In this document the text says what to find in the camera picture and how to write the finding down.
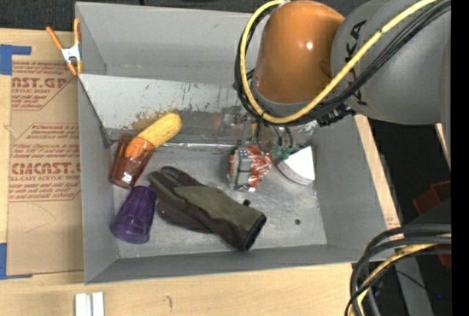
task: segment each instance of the red object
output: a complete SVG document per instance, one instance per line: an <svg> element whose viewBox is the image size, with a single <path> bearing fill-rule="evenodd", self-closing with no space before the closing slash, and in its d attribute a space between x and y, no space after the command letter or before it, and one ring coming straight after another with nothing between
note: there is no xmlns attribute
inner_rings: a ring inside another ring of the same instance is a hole
<svg viewBox="0 0 469 316"><path fill-rule="evenodd" d="M444 202L451 196L451 181L447 180L441 183L435 183L430 186L430 189L425 191L417 199L413 200L412 203L417 210L419 215L431 210L437 205ZM451 249L448 244L438 244L435 249ZM450 254L439 254L438 255L442 265L451 269L451 255Z"/></svg>

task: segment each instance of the glove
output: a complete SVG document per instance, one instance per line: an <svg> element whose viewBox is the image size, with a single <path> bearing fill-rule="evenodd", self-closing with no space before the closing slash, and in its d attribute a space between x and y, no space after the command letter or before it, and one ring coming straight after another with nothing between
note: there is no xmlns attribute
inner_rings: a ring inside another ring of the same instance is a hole
<svg viewBox="0 0 469 316"><path fill-rule="evenodd" d="M240 251L248 251L267 221L264 213L240 204L222 190L203 185L171 166L148 176L160 217L198 232L214 232Z"/></svg>

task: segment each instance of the rust stain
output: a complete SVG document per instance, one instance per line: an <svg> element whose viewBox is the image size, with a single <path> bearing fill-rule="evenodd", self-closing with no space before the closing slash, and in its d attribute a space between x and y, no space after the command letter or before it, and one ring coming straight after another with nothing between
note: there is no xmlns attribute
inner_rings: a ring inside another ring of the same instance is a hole
<svg viewBox="0 0 469 316"><path fill-rule="evenodd" d="M170 109L168 111L155 111L151 114L147 113L146 111L136 113L137 120L130 126L134 130L144 130L159 120L164 114L169 112L179 113L177 109Z"/></svg>

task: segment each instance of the orange cup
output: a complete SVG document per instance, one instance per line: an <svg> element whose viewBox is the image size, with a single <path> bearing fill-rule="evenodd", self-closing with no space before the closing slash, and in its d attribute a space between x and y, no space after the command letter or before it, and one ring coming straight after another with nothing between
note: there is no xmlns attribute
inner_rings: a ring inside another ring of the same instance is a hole
<svg viewBox="0 0 469 316"><path fill-rule="evenodd" d="M122 135L114 156L109 180L120 187L132 188L152 157L155 145L140 136Z"/></svg>

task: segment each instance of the purple cup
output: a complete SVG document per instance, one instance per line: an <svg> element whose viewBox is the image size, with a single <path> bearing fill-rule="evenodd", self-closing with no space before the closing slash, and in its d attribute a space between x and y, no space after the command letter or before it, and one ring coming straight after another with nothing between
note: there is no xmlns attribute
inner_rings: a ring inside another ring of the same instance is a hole
<svg viewBox="0 0 469 316"><path fill-rule="evenodd" d="M120 240L143 244L149 240L155 213L156 195L144 185L136 185L122 204L111 224L111 231Z"/></svg>

